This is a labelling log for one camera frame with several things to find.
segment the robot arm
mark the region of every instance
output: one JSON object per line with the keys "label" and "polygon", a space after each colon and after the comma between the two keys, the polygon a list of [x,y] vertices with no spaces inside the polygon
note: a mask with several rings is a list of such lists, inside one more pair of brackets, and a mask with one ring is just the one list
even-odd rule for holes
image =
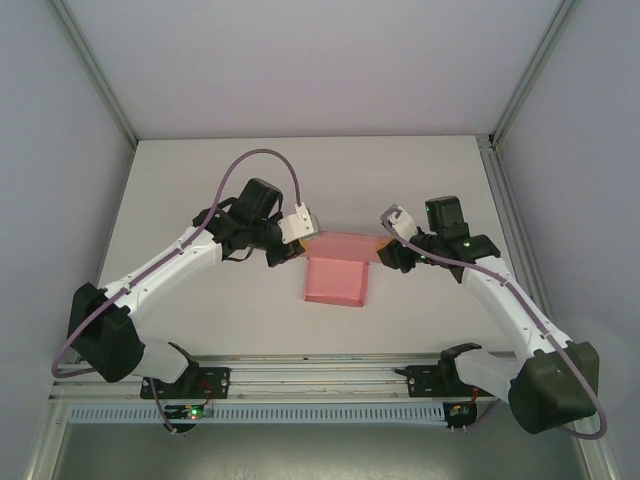
{"label": "robot arm", "polygon": [[[278,211],[270,216],[276,205]],[[72,347],[108,382],[137,375],[170,384],[183,382],[188,388],[198,364],[176,344],[141,341],[137,327],[160,298],[205,268],[232,259],[237,250],[264,250],[270,267],[303,253],[300,239],[318,233],[315,217],[304,204],[296,206],[295,214],[283,217],[281,205],[277,188],[252,179],[239,198],[218,204],[211,220],[190,242],[208,209],[174,243],[134,272],[100,290],[90,283],[80,287],[73,299],[69,335],[100,305],[115,301]]]}
{"label": "robot arm", "polygon": [[508,403],[516,420],[530,433],[593,415],[594,403],[557,348],[569,356],[594,392],[599,368],[595,349],[586,342],[575,344],[538,309],[488,237],[469,234],[456,197],[427,201],[426,208],[433,234],[416,227],[401,207],[385,213],[383,224],[404,241],[396,239],[382,248],[378,252],[382,263],[403,273],[418,263],[450,270],[490,313],[516,355],[505,360],[475,344],[454,347],[447,352],[456,352],[455,380]]}

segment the pink cardboard box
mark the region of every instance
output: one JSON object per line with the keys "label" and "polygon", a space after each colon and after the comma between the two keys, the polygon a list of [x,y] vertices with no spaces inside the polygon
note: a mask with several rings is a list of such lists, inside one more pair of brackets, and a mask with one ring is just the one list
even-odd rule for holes
{"label": "pink cardboard box", "polygon": [[389,238],[323,232],[309,241],[304,299],[362,307],[367,299],[369,263],[380,262],[377,251]]}

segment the white tabletop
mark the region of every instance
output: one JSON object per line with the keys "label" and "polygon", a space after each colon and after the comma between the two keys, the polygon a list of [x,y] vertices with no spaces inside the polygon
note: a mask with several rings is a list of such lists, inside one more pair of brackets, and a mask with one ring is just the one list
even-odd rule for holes
{"label": "white tabletop", "polygon": [[[143,141],[118,214],[101,285],[136,269],[210,206],[222,174],[253,148],[284,154],[303,201],[324,230],[385,235],[380,214],[392,203],[428,229],[424,201],[456,195],[472,234],[487,234],[507,257],[504,236],[475,138],[358,137]],[[225,195],[260,177],[294,195],[274,157],[246,160]],[[441,268],[409,274],[371,266],[362,308],[302,300],[306,259],[269,269],[256,252],[194,277],[163,299],[139,334],[174,341],[196,355],[431,353],[473,341],[510,350],[483,307]]]}

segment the purple cable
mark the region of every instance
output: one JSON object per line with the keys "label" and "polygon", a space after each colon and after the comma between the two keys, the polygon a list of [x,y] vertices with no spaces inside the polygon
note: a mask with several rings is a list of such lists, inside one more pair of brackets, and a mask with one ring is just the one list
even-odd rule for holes
{"label": "purple cable", "polygon": [[587,381],[587,379],[584,378],[584,375],[582,375],[582,372],[580,372],[578,367],[576,367],[576,364],[573,363],[573,360],[569,358],[569,355],[567,355],[567,353],[563,350],[563,348],[560,346],[558,341],[553,337],[553,335],[551,335],[551,332],[547,329],[547,327],[544,325],[542,320],[540,320],[538,316],[535,314],[535,312],[531,309],[531,307],[529,306],[529,303],[525,300],[525,298],[518,291],[518,289],[516,289],[516,287],[514,287],[511,283],[509,283],[508,279],[504,278],[503,276],[499,275],[496,272],[492,272],[487,268],[481,267],[479,265],[474,265],[473,263],[460,262],[458,260],[453,260],[451,258],[441,257],[440,255],[429,253],[426,250],[423,250],[422,248],[418,247],[417,245],[414,245],[413,243],[409,242],[408,240],[405,240],[398,234],[398,232],[394,230],[394,228],[391,226],[391,223],[389,222],[389,217],[392,214],[396,214],[396,217],[397,217],[401,213],[402,211],[398,208],[397,205],[392,205],[387,209],[386,212],[382,214],[382,216],[380,217],[380,220],[382,221],[382,226],[384,226],[385,230],[387,230],[393,236],[393,238],[398,240],[398,242],[400,242],[403,246],[410,248],[414,252],[419,253],[420,255],[423,255],[438,263],[444,263],[445,265],[452,265],[455,267],[463,267],[463,268],[469,268],[471,270],[476,270],[477,272],[483,273],[493,278],[494,280],[498,281],[503,287],[506,287],[511,292],[511,294],[516,298],[518,303],[527,312],[527,315],[529,315],[533,323],[536,324],[536,327],[538,327],[538,329],[542,332],[544,337],[547,340],[549,340],[549,343],[553,346],[553,348],[556,349],[556,351],[558,352],[558,355],[560,355],[560,358],[562,358],[562,360],[566,363],[567,367],[569,367],[569,370],[571,370],[571,373],[576,377],[576,380],[578,380],[578,383],[580,383],[580,386],[584,389],[585,393],[589,397],[589,400],[593,402],[593,405],[596,407],[596,411],[598,412],[598,417],[600,418],[600,429],[596,433],[580,433],[580,432],[576,432],[575,430],[571,430],[565,426],[562,426],[561,429],[566,431],[570,435],[573,435],[574,437],[577,437],[583,440],[598,440],[604,437],[604,435],[607,433],[607,428],[608,428],[607,415],[604,411],[604,407],[602,406],[602,403],[600,403],[600,400],[598,399],[598,396],[593,391],[593,388],[591,388],[591,385],[589,385],[589,382]]}
{"label": "purple cable", "polygon": [[[282,162],[284,162],[284,164],[289,169],[289,173],[291,173],[291,178],[293,180],[293,186],[294,186],[295,192],[296,192],[296,204],[297,205],[301,205],[302,204],[302,201],[300,200],[300,185],[298,183],[298,176],[296,175],[296,172],[293,169],[293,165],[291,165],[289,160],[287,160],[285,158],[285,156],[282,155],[281,153],[276,152],[275,150],[271,150],[270,148],[257,148],[255,150],[250,150],[247,153],[244,153],[244,154],[240,155],[229,166],[229,168],[225,172],[224,176],[222,177],[222,180],[220,181],[220,185],[218,186],[218,191],[216,192],[216,196],[215,196],[215,198],[213,200],[213,203],[211,204],[211,208],[209,209],[209,213],[207,213],[207,216],[205,217],[205,219],[202,222],[202,224],[200,224],[200,226],[191,234],[191,236],[189,238],[187,238],[182,243],[182,248],[186,248],[189,245],[191,245],[193,243],[193,241],[198,237],[198,235],[200,235],[202,233],[202,231],[206,228],[206,226],[209,224],[209,222],[213,218],[213,215],[215,214],[215,211],[216,211],[216,207],[218,206],[218,203],[220,203],[220,198],[222,197],[222,191],[224,190],[224,186],[227,184],[227,180],[229,180],[229,177],[231,176],[231,172],[233,172],[233,170],[235,170],[235,168],[243,160],[245,160],[245,159],[247,159],[247,158],[249,158],[249,157],[251,157],[253,155],[257,155],[259,153],[266,153],[268,155],[273,155],[273,156],[279,158],[280,160],[282,160]],[[181,250],[179,250],[177,248],[175,250],[172,250],[171,252],[169,252],[163,258],[161,258],[156,263],[154,263],[149,268],[147,268],[145,271],[140,273],[136,278],[131,280],[131,282],[129,282],[129,288],[135,287],[138,283],[140,283],[142,280],[147,278],[149,275],[151,275],[153,272],[155,272],[158,268],[162,267],[167,262],[171,261],[174,257],[179,255],[180,252],[181,252]],[[76,341],[76,339],[80,336],[80,334],[84,331],[84,329],[87,328],[89,326],[89,324],[91,324],[91,322],[93,322],[96,318],[98,318],[107,308],[109,308],[111,305],[113,305],[123,295],[126,295],[127,293],[128,293],[128,290],[126,288],[123,287],[122,289],[120,289],[113,297],[109,298],[106,302],[104,302],[102,305],[100,305],[98,308],[96,308],[91,313],[91,315],[89,315],[87,318],[85,318],[82,321],[82,323],[80,325],[78,325],[78,328],[76,328],[73,331],[73,333],[71,335],[69,335],[69,337],[67,338],[67,341],[64,343],[64,345],[62,346],[62,348],[60,349],[60,351],[58,352],[58,354],[54,358],[53,363],[51,364],[51,374],[55,378],[77,377],[78,375],[84,375],[85,373],[95,372],[95,369],[93,369],[93,368],[85,368],[83,370],[77,370],[77,371],[74,371],[74,372],[60,372],[59,371],[60,362],[62,362],[62,359],[64,358],[65,354],[67,353],[67,350],[69,350],[69,348],[71,348],[71,344]]]}
{"label": "purple cable", "polygon": [[158,398],[158,391],[156,390],[156,381],[153,378],[150,378],[149,383],[151,384],[151,391],[153,392],[153,399],[156,401],[156,407],[158,407],[158,412],[160,412],[160,416],[162,417],[164,424],[167,426],[167,428],[171,432],[171,435],[173,435],[174,433],[176,433],[177,430],[173,426],[173,424],[169,421],[167,414],[164,413],[164,408],[162,408],[162,405],[160,405],[160,399]]}

